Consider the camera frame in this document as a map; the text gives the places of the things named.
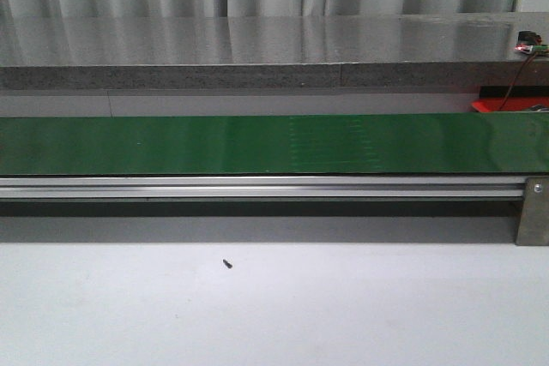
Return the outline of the grey stone counter shelf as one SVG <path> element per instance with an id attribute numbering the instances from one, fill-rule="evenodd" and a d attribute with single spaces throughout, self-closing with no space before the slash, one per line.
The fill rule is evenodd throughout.
<path id="1" fill-rule="evenodd" d="M 542 12 L 4 19 L 4 90 L 545 86 Z"/>

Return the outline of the red plastic tray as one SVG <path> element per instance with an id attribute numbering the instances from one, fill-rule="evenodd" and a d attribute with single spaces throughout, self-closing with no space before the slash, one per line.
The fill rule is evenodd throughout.
<path id="1" fill-rule="evenodd" d="M 535 107 L 548 107 L 547 97 L 508 98 L 505 102 L 503 100 L 503 98 L 476 99 L 471 103 L 471 106 L 475 111 L 481 113 L 495 111 L 536 111 Z"/>

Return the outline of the steel conveyor support bracket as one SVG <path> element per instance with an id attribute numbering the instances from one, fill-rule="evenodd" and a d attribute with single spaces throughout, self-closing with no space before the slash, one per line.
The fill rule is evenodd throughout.
<path id="1" fill-rule="evenodd" d="M 531 177 L 524 189 L 516 245 L 547 246 L 548 243 L 548 177 Z"/>

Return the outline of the aluminium conveyor side rail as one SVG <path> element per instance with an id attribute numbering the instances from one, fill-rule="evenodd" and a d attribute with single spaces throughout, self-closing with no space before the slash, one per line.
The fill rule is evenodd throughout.
<path id="1" fill-rule="evenodd" d="M 520 176 L 14 177 L 3 200 L 522 197 Z"/>

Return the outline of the green conveyor belt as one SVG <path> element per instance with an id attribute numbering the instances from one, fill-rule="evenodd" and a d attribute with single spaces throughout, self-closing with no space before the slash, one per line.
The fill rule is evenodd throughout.
<path id="1" fill-rule="evenodd" d="M 4 176 L 514 174 L 548 170 L 545 114 L 28 117 Z"/>

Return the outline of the small green circuit board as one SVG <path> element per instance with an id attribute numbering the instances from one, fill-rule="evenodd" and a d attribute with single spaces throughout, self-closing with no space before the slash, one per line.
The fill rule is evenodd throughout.
<path id="1" fill-rule="evenodd" d="M 515 51 L 526 55 L 546 57 L 548 45 L 543 43 L 542 37 L 533 31 L 520 31 L 517 36 Z"/>

